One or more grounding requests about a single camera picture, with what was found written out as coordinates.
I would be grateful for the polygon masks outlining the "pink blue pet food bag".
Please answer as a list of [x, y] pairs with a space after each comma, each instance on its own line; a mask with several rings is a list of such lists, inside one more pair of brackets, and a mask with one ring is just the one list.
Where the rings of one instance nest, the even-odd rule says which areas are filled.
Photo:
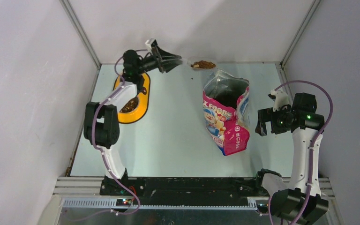
[[205, 127], [224, 156], [247, 148], [250, 139], [249, 80], [221, 69], [208, 76], [202, 90]]

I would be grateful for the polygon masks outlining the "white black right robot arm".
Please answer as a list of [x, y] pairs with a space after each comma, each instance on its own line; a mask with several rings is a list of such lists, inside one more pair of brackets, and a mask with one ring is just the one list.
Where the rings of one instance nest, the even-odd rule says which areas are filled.
[[262, 169], [256, 174], [254, 190], [260, 196], [269, 195], [269, 215], [293, 225], [312, 225], [329, 209], [329, 202], [322, 198], [318, 176], [325, 118], [316, 113], [314, 95], [297, 93], [292, 104], [283, 91], [272, 90], [268, 96], [274, 105], [258, 110], [255, 132], [266, 136], [266, 123], [270, 123], [273, 134], [292, 133], [292, 173], [285, 183], [279, 173]]

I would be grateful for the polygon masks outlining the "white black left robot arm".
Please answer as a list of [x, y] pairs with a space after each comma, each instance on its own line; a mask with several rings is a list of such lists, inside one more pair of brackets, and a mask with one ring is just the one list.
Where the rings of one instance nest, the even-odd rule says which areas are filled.
[[83, 136], [100, 152], [105, 165], [105, 177], [112, 181], [111, 189], [118, 195], [129, 191], [127, 170], [119, 156], [120, 124], [140, 120], [150, 101], [149, 71], [167, 73], [181, 64], [182, 57], [152, 45], [139, 55], [139, 50], [127, 50], [120, 60], [123, 70], [118, 74], [115, 89], [101, 102], [89, 102], [85, 108]]

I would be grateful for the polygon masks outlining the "clear plastic scoop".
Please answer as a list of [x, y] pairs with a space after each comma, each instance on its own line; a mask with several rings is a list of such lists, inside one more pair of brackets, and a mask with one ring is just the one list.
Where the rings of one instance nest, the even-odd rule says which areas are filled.
[[214, 59], [206, 57], [188, 57], [183, 58], [182, 63], [189, 69], [194, 71], [208, 71], [217, 69], [217, 62]]

